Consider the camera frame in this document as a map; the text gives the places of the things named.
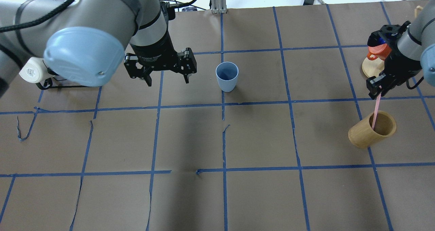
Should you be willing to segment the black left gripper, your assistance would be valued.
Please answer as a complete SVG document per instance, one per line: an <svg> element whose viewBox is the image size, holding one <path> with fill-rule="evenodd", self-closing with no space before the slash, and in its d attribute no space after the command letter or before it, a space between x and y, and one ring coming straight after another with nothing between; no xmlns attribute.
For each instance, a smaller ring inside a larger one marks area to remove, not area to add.
<svg viewBox="0 0 435 231"><path fill-rule="evenodd" d="M131 44L133 53L126 53L124 67L133 79L143 79L148 87L152 86L153 71L172 71L183 75L189 84L189 76L197 73L197 61L190 47L177 52L169 31L157 42L148 46Z"/></svg>

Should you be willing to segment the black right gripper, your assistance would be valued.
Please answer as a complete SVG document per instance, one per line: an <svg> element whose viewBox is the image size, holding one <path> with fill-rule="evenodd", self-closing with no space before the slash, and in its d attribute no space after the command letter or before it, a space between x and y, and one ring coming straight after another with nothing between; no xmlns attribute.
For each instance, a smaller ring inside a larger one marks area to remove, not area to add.
<svg viewBox="0 0 435 231"><path fill-rule="evenodd" d="M390 90L407 82L422 70L419 60L412 59L399 50L398 43L402 37L407 36L409 26L409 23L384 25L369 36L367 45L370 48L387 44L391 49L385 59L384 70L378 76L371 76L366 80L368 95L372 100L379 96L384 97Z"/></svg>

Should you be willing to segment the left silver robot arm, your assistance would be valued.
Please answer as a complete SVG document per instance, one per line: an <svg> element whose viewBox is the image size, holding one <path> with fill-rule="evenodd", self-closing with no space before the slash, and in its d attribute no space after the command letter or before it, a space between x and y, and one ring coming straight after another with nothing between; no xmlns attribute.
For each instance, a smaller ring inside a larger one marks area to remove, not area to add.
<svg viewBox="0 0 435 231"><path fill-rule="evenodd" d="M133 79L197 73L191 48L175 51L168 23L185 6L161 0L1 0L1 94L31 57L87 87L110 81L121 62Z"/></svg>

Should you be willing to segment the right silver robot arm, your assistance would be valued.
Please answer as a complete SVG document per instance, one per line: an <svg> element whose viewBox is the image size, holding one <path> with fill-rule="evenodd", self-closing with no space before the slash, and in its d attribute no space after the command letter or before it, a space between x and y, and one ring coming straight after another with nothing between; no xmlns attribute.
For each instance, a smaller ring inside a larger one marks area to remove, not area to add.
<svg viewBox="0 0 435 231"><path fill-rule="evenodd" d="M435 84L435 1L429 0L413 22L384 25L372 32L368 46L386 44L390 48L384 69L366 80L369 97L385 96L390 90L423 72L421 81Z"/></svg>

